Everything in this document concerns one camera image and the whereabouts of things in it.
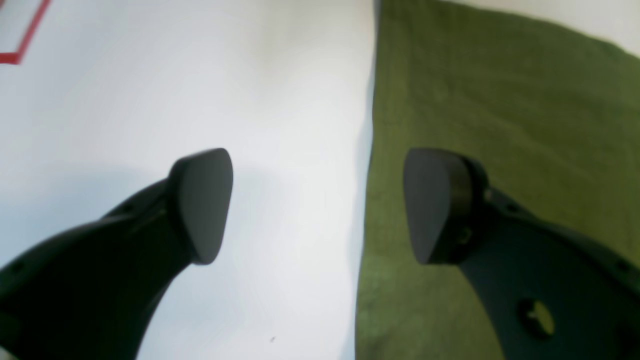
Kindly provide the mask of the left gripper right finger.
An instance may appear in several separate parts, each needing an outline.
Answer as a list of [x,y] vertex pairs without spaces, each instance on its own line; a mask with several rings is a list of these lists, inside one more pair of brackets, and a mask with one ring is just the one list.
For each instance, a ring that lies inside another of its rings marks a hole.
[[639,358],[639,269],[630,260],[538,218],[459,153],[410,149],[403,192],[414,257],[460,269],[506,359]]

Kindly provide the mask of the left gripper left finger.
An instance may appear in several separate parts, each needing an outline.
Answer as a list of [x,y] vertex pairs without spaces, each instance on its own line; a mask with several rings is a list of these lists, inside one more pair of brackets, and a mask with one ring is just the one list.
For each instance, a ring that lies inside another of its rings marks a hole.
[[227,150],[194,153],[19,255],[1,269],[1,348],[19,360],[134,360],[174,278],[216,259],[232,191]]

